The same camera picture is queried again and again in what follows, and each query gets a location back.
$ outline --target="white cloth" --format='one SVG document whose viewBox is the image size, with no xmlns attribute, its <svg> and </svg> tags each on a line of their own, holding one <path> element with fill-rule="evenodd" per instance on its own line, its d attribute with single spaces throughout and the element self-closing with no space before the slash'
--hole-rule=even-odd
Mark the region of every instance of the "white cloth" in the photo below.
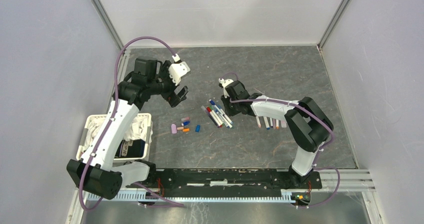
<svg viewBox="0 0 424 224">
<path fill-rule="evenodd" d="M 89 148 L 94 138 L 99 133 L 99 129 L 103 125 L 103 122 L 105 122 L 105 119 L 106 119 L 105 117 L 99 117 L 99 118 L 95 118 L 91 120 L 88 123 L 87 136 L 85 137 L 85 142 L 82 148 L 82 152 L 85 152 Z M 132 123 L 129 126 L 128 130 L 123 135 L 123 139 L 127 142 L 130 140 L 139 140 L 139 139 L 145 141 L 147 138 L 147 128 L 144 128 L 144 127 L 148 126 L 148 123 L 147 123 L 148 121 L 149 121 L 149 118 L 146 116 L 136 116 L 134 120 L 132 120 Z M 153 134 L 153 130 L 150 130 L 150 138 L 148 139 L 149 144 L 152 142 L 152 134 Z"/>
</svg>

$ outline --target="eraser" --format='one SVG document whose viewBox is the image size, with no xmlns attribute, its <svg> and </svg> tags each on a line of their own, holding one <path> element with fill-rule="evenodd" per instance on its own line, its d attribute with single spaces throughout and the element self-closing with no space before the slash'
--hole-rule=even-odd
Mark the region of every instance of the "eraser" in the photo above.
<svg viewBox="0 0 424 224">
<path fill-rule="evenodd" d="M 177 134 L 177 125 L 175 125 L 175 124 L 172 124 L 171 125 L 171 133 L 172 134 Z"/>
</svg>

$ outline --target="gray floor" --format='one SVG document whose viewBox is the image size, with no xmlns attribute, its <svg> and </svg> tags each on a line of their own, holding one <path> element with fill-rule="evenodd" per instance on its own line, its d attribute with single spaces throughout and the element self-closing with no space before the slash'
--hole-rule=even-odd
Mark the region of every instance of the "gray floor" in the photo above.
<svg viewBox="0 0 424 224">
<path fill-rule="evenodd" d="M 346 130 L 333 89 L 315 46 L 176 48 L 191 68 L 182 80 L 187 100 L 170 108 L 153 96 L 142 113 L 151 113 L 153 138 L 149 160 L 158 168 L 288 168 L 297 145 L 288 128 L 258 128 L 254 117 L 232 117 L 234 129 L 216 128 L 201 110 L 209 99 L 219 100 L 218 78 L 237 72 L 250 94 L 263 93 L 282 100 L 313 98 L 334 124 L 335 142 L 320 156 L 321 167 L 355 168 Z M 166 49 L 132 49 L 127 73 L 139 56 L 170 60 Z M 171 124 L 190 117 L 190 132 L 171 134 Z M 194 132 L 201 125 L 199 133 Z"/>
<path fill-rule="evenodd" d="M 312 203 L 328 198 L 314 192 Z M 103 201 L 86 212 L 86 224 L 369 224 L 360 192 L 338 193 L 330 202 L 310 209 L 296 210 L 288 203 L 191 202 L 184 208 L 143 208 L 132 201 Z"/>
</svg>

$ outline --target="white panel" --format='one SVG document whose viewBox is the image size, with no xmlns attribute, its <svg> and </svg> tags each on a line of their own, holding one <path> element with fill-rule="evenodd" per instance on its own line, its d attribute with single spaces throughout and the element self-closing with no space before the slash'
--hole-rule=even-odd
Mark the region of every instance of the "white panel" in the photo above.
<svg viewBox="0 0 424 224">
<path fill-rule="evenodd" d="M 424 0 L 352 0 L 323 55 L 389 224 L 422 223 Z"/>
<path fill-rule="evenodd" d="M 124 43 L 316 44 L 341 0 L 100 0 Z M 136 46 L 159 46 L 153 41 Z"/>
<path fill-rule="evenodd" d="M 118 50 L 90 0 L 0 0 L 0 223 L 61 224 L 85 119 Z"/>
</svg>

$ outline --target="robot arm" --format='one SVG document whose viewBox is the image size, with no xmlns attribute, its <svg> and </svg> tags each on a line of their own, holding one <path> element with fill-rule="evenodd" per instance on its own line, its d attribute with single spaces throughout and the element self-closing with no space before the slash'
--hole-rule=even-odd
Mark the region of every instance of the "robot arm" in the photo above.
<svg viewBox="0 0 424 224">
<path fill-rule="evenodd" d="M 142 160 L 112 167 L 115 153 L 133 119 L 152 95 L 161 95 L 171 107 L 176 107 L 186 99 L 187 86 L 184 86 L 178 94 L 175 90 L 181 78 L 189 72 L 189 66 L 181 61 L 171 63 L 167 60 L 162 63 L 143 57 L 135 60 L 134 71 L 118 85 L 118 100 L 112 100 L 110 103 L 106 120 L 111 119 L 115 102 L 118 102 L 118 108 L 97 151 L 94 150 L 94 145 L 106 128 L 107 121 L 100 127 L 99 134 L 82 154 L 81 159 L 71 159 L 68 162 L 66 169 L 77 187 L 90 156 L 93 156 L 93 159 L 88 167 L 83 189 L 108 200 L 116 196 L 121 186 L 145 181 L 150 172 L 156 171 L 153 163 Z"/>
<path fill-rule="evenodd" d="M 278 100 L 265 95 L 254 93 L 250 95 L 243 83 L 239 80 L 220 79 L 220 87 L 224 89 L 221 100 L 225 107 L 225 112 L 229 116 L 242 113 L 250 116 L 268 117 L 285 121 L 296 141 L 298 148 L 296 157 L 289 172 L 292 183 L 297 186 L 302 183 L 311 173 L 313 161 L 319 151 L 319 147 L 329 137 L 328 131 L 313 118 L 310 118 L 300 109 L 289 105 L 297 104 L 323 121 L 331 130 L 333 124 L 315 101 L 310 97 L 302 100 Z M 235 102 L 238 100 L 251 100 L 246 102 Z"/>
</svg>

